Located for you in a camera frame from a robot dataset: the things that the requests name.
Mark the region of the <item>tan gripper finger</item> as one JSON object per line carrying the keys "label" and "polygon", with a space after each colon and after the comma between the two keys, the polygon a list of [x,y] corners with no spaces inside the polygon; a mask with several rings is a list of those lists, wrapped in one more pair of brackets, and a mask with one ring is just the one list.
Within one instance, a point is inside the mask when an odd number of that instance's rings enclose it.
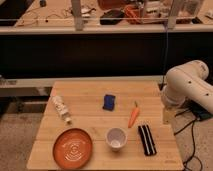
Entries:
{"label": "tan gripper finger", "polygon": [[169,124],[172,119],[175,116],[175,110],[174,109],[168,109],[168,108],[164,108],[163,109],[163,123],[164,124]]}

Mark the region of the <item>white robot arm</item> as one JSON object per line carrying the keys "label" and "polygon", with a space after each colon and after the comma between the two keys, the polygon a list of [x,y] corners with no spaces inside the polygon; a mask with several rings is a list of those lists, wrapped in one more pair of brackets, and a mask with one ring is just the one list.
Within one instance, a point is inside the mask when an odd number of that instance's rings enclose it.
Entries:
{"label": "white robot arm", "polygon": [[180,107],[186,99],[213,114],[213,85],[206,82],[208,75],[209,68],[201,60],[192,60],[167,71],[166,85],[161,91],[164,124],[169,124],[173,117],[169,112]]}

